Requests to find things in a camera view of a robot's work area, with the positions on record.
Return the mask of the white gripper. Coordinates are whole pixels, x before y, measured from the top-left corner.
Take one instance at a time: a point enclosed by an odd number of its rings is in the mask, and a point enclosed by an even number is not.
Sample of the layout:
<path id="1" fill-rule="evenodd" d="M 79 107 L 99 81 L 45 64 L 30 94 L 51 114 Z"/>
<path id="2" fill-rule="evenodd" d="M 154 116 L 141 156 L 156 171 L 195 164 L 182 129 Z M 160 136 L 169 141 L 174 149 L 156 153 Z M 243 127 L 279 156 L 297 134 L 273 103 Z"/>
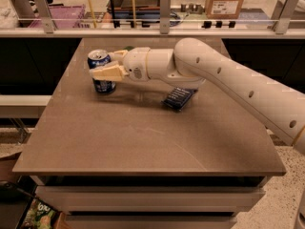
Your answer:
<path id="1" fill-rule="evenodd" d="M 90 70 L 90 75 L 94 80 L 101 81 L 122 81 L 129 76 L 134 81 L 148 81 L 147 73 L 147 56 L 150 48 L 134 48 L 130 51 L 120 50 L 110 52 L 109 56 L 112 61 L 123 62 L 119 64 L 107 64 L 106 66 L 97 67 Z"/>

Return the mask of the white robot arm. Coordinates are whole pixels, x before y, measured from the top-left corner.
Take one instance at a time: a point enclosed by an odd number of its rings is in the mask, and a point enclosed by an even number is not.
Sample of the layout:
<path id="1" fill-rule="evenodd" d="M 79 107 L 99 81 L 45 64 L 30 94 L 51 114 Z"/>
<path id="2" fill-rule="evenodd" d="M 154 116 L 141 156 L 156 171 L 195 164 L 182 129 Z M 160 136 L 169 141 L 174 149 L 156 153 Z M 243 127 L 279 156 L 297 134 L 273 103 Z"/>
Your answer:
<path id="1" fill-rule="evenodd" d="M 183 38 L 171 49 L 139 47 L 89 53 L 93 80 L 119 82 L 161 80 L 174 89 L 166 98 L 182 107 L 205 81 L 214 83 L 246 111 L 299 153 L 305 152 L 305 96 L 257 73 L 195 38 Z"/>

